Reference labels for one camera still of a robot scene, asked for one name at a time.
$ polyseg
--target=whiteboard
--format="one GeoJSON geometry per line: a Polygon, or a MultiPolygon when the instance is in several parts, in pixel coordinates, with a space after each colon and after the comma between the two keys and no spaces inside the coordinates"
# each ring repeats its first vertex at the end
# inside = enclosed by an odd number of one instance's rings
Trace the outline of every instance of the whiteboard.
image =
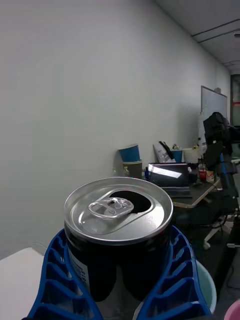
{"type": "Polygon", "coordinates": [[[204,120],[210,117],[213,112],[220,112],[227,118],[227,100],[225,95],[201,86],[201,112],[204,120]]]}
{"type": "Polygon", "coordinates": [[[198,117],[198,137],[200,143],[205,144],[204,120],[209,118],[213,112],[220,112],[227,118],[228,98],[220,93],[201,86],[201,113],[198,117]]]}

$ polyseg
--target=monitor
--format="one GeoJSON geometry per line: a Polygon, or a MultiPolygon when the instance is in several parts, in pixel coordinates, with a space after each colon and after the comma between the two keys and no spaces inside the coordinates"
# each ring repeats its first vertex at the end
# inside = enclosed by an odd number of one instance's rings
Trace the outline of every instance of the monitor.
{"type": "Polygon", "coordinates": [[[149,181],[159,187],[188,187],[189,170],[186,163],[149,163],[149,181]]]}

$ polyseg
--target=white wall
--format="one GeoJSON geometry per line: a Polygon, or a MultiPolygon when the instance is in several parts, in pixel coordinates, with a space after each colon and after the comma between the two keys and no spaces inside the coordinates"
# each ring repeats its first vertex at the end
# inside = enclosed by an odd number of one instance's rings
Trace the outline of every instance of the white wall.
{"type": "Polygon", "coordinates": [[[190,146],[201,85],[230,98],[228,71],[149,0],[1,0],[0,258],[48,245],[118,147],[147,163],[160,139],[190,146]]]}

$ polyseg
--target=label on can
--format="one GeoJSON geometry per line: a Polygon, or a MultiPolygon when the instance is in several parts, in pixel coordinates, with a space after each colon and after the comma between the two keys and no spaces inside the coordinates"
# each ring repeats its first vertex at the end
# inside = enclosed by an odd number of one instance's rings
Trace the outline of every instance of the label on can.
{"type": "Polygon", "coordinates": [[[68,252],[69,252],[70,262],[71,262],[71,265],[72,265],[74,271],[76,272],[77,276],[81,279],[82,283],[84,284],[84,286],[86,287],[88,292],[90,292],[88,266],[85,265],[84,263],[82,263],[81,261],[79,261],[72,254],[70,249],[68,249],[68,252]]]}

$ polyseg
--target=ceiling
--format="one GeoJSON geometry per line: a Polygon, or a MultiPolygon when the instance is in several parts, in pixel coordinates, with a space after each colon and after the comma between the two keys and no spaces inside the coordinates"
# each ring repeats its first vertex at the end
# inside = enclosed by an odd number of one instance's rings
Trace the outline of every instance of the ceiling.
{"type": "Polygon", "coordinates": [[[232,75],[240,75],[240,0],[156,0],[232,75]]]}

